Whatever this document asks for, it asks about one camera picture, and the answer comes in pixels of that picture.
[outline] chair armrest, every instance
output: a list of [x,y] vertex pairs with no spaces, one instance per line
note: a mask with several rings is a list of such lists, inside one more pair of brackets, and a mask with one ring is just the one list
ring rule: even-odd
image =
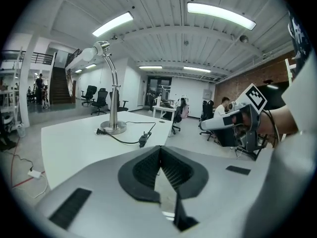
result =
[[126,103],[126,102],[129,102],[129,101],[123,101],[123,102],[124,102],[124,103],[123,103],[123,108],[124,108],[124,106],[125,106],[125,103]]

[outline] person in white shirt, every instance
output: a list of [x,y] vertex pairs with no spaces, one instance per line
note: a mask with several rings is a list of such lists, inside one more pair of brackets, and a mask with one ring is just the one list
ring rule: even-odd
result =
[[215,117],[225,115],[226,113],[225,113],[224,109],[228,107],[229,102],[230,102],[230,100],[228,97],[223,97],[221,100],[221,104],[214,111],[213,117],[215,118]]

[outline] lamp head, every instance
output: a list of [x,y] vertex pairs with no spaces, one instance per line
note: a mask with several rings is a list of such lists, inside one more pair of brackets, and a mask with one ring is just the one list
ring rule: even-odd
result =
[[95,42],[92,48],[83,50],[83,60],[90,61],[95,55],[102,56],[110,48],[110,43],[106,41]]

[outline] desk lamp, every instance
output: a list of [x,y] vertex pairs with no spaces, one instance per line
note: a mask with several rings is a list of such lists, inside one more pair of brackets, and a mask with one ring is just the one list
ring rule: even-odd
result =
[[101,56],[107,62],[111,74],[112,74],[112,99],[111,99],[111,108],[110,108],[110,120],[104,121],[100,124],[101,130],[109,133],[111,135],[116,135],[125,132],[127,129],[127,124],[123,121],[118,121],[117,114],[117,90],[119,90],[120,86],[118,84],[117,71],[114,67],[113,62],[110,59],[111,54],[106,54],[108,49],[110,48],[110,43],[106,41],[95,42],[92,48],[87,48],[83,50],[83,60],[90,61],[95,55]]

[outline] pink bag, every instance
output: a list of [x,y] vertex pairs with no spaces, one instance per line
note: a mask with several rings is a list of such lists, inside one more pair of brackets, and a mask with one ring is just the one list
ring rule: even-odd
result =
[[180,117],[182,117],[182,119],[187,118],[188,114],[189,114],[189,106],[185,105],[183,107],[182,113],[180,114]]

